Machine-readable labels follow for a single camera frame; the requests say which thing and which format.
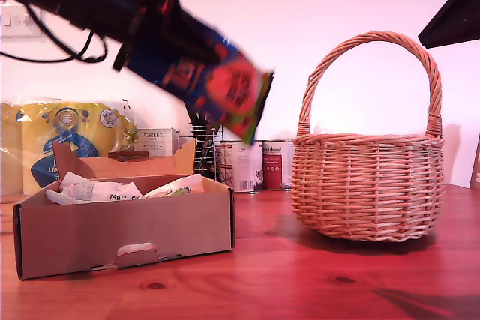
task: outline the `yellow plastic bag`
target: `yellow plastic bag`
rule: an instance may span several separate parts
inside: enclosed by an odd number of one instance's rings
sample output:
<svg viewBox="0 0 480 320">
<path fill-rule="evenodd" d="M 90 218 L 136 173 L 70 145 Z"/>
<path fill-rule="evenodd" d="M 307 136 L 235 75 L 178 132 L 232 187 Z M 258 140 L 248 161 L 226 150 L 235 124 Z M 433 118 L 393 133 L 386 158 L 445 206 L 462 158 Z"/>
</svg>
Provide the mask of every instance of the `yellow plastic bag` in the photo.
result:
<svg viewBox="0 0 480 320">
<path fill-rule="evenodd" d="M 102 103 L 2 103 L 1 113 L 2 195 L 32 194 L 58 179 L 54 142 L 79 157 L 105 157 L 133 150 L 137 135 L 132 120 Z"/>
</svg>

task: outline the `blue snack packet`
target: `blue snack packet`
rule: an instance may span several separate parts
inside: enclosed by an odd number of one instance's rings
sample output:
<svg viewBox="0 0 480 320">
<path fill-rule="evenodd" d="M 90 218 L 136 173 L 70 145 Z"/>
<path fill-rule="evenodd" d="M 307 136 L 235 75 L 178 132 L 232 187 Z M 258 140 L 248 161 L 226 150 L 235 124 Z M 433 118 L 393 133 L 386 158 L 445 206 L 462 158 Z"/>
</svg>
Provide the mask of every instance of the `blue snack packet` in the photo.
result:
<svg viewBox="0 0 480 320">
<path fill-rule="evenodd" d="M 161 24 L 168 28 L 168 41 L 159 44 L 148 32 L 140 35 L 126 66 L 252 144 L 273 72 L 256 69 L 229 39 L 181 10 L 178 0 L 168 2 Z M 185 39 L 201 43 L 220 61 L 202 61 L 176 52 L 171 44 L 188 46 Z"/>
</svg>

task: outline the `basket handle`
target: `basket handle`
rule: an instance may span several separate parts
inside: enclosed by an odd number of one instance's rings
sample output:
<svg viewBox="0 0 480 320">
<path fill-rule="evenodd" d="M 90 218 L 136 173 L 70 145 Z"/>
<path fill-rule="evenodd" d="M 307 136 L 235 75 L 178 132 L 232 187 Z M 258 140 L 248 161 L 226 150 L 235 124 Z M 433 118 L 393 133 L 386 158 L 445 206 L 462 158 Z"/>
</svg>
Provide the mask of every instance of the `basket handle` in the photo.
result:
<svg viewBox="0 0 480 320">
<path fill-rule="evenodd" d="M 350 40 L 344 41 L 322 60 L 322 62 L 316 67 L 315 71 L 308 77 L 307 90 L 303 97 L 300 122 L 298 123 L 298 136 L 310 134 L 310 113 L 315 89 L 330 64 L 347 50 L 363 43 L 370 43 L 371 41 L 387 41 L 389 43 L 400 45 L 416 56 L 422 63 L 427 71 L 428 80 L 430 81 L 430 106 L 428 107 L 426 134 L 434 137 L 442 137 L 442 117 L 440 115 L 440 108 L 442 106 L 442 84 L 440 82 L 440 73 L 438 72 L 437 64 L 435 64 L 431 55 L 413 40 L 402 34 L 390 31 L 372 31 L 357 35 Z"/>
</svg>

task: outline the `white wall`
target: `white wall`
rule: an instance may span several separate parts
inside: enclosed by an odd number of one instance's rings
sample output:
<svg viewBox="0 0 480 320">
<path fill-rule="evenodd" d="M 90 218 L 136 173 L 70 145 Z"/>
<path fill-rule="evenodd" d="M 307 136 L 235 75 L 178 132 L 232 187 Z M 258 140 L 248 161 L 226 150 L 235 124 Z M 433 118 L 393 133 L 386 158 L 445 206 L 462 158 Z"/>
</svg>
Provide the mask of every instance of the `white wall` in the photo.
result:
<svg viewBox="0 0 480 320">
<path fill-rule="evenodd" d="M 365 31 L 389 30 L 418 41 L 418 34 L 446 0 L 181 0 L 190 12 L 221 30 L 259 67 L 276 76 L 259 139 L 296 133 L 308 75 L 330 50 Z M 86 33 L 65 21 L 47 24 L 81 48 Z M 111 70 L 119 44 L 98 65 L 30 65 L 2 59 L 1 97 L 127 98 L 139 127 L 188 132 L 182 103 L 128 70 Z M 61 56 L 48 42 L 7 43 L 24 56 Z M 468 186 L 480 132 L 480 41 L 431 49 L 443 85 L 447 181 Z M 399 46 L 371 43 L 335 62 L 319 84 L 312 127 L 356 133 L 423 133 L 428 81 L 419 62 Z"/>
</svg>

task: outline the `black cable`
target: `black cable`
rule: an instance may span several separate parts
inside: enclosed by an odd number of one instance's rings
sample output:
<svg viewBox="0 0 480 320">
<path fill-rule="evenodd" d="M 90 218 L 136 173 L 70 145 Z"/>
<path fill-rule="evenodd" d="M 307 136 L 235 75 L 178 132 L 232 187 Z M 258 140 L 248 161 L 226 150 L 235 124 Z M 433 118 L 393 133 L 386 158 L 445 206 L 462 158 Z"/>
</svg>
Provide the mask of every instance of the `black cable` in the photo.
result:
<svg viewBox="0 0 480 320">
<path fill-rule="evenodd" d="M 90 31 L 90 34 L 88 35 L 88 39 L 85 43 L 85 46 L 83 47 L 83 49 L 77 54 L 78 57 L 81 57 L 83 54 L 85 54 L 85 52 L 87 51 L 88 47 L 90 46 L 90 43 L 92 41 L 92 38 L 94 36 L 94 32 L 93 31 Z M 7 58 L 10 58 L 10 59 L 14 59 L 14 60 L 20 60 L 20 61 L 26 61 L 28 63 L 37 63 L 37 64 L 54 64 L 54 63 L 65 63 L 67 61 L 72 61 L 72 60 L 75 60 L 76 57 L 75 56 L 71 56 L 69 58 L 65 58 L 65 59 L 53 59 L 53 60 L 49 60 L 49 59 L 29 59 L 29 58 L 21 58 L 19 56 L 15 56 L 15 55 L 11 55 L 11 54 L 7 54 L 5 52 L 0 52 L 0 55 L 3 55 Z"/>
<path fill-rule="evenodd" d="M 12 58 L 15 60 L 20 60 L 20 61 L 26 61 L 30 63 L 39 63 L 39 64 L 52 64 L 52 63 L 63 63 L 66 61 L 72 61 L 72 60 L 79 60 L 84 63 L 89 63 L 89 64 L 94 64 L 94 63 L 99 63 L 103 60 L 105 60 L 108 54 L 108 48 L 107 48 L 107 42 L 105 40 L 104 36 L 98 35 L 103 44 L 103 55 L 99 57 L 89 57 L 89 58 L 82 58 L 82 55 L 85 54 L 87 51 L 88 47 L 90 46 L 90 43 L 92 41 L 93 35 L 95 34 L 93 31 L 90 31 L 90 34 L 88 35 L 88 40 L 85 43 L 85 46 L 83 47 L 82 51 L 76 53 L 74 52 L 70 47 L 68 47 L 66 44 L 62 43 L 43 23 L 40 19 L 38 19 L 37 14 L 32 10 L 29 4 L 24 3 L 25 8 L 32 18 L 32 20 L 37 24 L 38 28 L 53 42 L 55 43 L 56 46 L 58 46 L 60 49 L 62 49 L 64 52 L 66 52 L 70 57 L 65 58 L 65 59 L 56 59 L 56 60 L 49 60 L 49 59 L 29 59 L 29 58 L 21 58 L 19 56 L 7 54 L 4 52 L 0 52 L 0 55 L 6 56 L 7 58 Z"/>
</svg>

